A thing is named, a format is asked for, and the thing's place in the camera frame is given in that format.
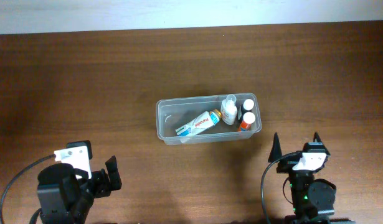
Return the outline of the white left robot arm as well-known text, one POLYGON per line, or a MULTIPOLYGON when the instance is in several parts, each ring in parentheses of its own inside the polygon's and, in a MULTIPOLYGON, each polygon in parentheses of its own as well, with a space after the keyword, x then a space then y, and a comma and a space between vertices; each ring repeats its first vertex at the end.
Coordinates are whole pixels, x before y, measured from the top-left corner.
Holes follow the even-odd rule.
POLYGON ((37 177, 40 208, 29 222, 36 223, 40 218, 42 223, 84 224, 96 198, 121 189, 116 157, 105 165, 106 169, 92 172, 90 179, 86 171, 70 164, 54 164, 42 170, 37 177))

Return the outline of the dark bottle white cap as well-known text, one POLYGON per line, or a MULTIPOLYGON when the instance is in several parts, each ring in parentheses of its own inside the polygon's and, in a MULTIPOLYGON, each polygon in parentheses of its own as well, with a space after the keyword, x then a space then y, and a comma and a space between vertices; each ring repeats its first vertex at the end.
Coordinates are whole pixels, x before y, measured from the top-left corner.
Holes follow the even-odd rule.
POLYGON ((255 103, 253 100, 251 99, 247 99, 245 100, 241 105, 240 107, 238 108, 238 113, 237 113, 237 120, 238 122, 242 122, 243 120, 243 115, 246 113, 246 112, 251 112, 253 107, 255 106, 255 103))

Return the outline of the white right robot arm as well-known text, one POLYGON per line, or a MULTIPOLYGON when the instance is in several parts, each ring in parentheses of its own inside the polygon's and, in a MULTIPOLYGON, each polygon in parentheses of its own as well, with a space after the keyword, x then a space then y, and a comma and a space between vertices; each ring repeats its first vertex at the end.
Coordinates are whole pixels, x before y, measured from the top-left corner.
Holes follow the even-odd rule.
POLYGON ((315 173, 324 169, 330 152, 323 144, 318 133, 313 140, 304 144, 302 150, 282 154, 278 134, 273 136, 273 145, 268 158, 268 170, 277 165, 278 174, 287 174, 285 183, 289 183, 293 215, 286 216, 283 223, 354 223, 348 218, 332 219, 336 200, 336 186, 325 179, 316 179, 315 173))

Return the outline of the white pump bottle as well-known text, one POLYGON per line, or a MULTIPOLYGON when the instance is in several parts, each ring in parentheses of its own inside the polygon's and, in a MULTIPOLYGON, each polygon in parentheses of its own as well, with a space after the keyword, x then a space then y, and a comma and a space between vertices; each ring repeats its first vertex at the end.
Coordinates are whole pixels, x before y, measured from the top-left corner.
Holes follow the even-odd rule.
POLYGON ((220 112, 222 114, 222 120, 225 124, 233 125, 237 116, 237 107, 235 105, 237 98, 235 95, 227 95, 222 100, 220 112))

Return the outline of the gold lid small jar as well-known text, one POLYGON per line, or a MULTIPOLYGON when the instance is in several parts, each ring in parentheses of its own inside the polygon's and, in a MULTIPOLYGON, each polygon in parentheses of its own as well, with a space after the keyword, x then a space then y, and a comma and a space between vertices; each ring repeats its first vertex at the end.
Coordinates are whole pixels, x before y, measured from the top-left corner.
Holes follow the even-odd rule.
POLYGON ((222 118, 221 112, 217 109, 210 111, 209 116, 214 124, 217 124, 222 118))

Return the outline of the white Panadol box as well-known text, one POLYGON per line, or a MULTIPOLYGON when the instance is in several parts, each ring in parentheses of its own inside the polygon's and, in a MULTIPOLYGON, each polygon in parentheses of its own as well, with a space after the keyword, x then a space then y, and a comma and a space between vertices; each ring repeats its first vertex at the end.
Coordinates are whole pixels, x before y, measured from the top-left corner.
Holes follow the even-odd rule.
POLYGON ((195 136, 215 126, 209 116, 210 111, 205 111, 192 121, 175 130, 177 136, 195 136))

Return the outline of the orange glue stick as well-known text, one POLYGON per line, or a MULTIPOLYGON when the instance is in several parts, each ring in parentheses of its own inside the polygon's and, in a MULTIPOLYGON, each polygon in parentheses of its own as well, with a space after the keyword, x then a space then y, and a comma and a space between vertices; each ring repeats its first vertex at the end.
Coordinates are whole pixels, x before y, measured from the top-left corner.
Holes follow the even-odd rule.
POLYGON ((248 131, 251 127, 251 125, 255 122, 256 116, 252 112, 246 112, 242 116, 241 124, 238 128, 238 131, 248 131))

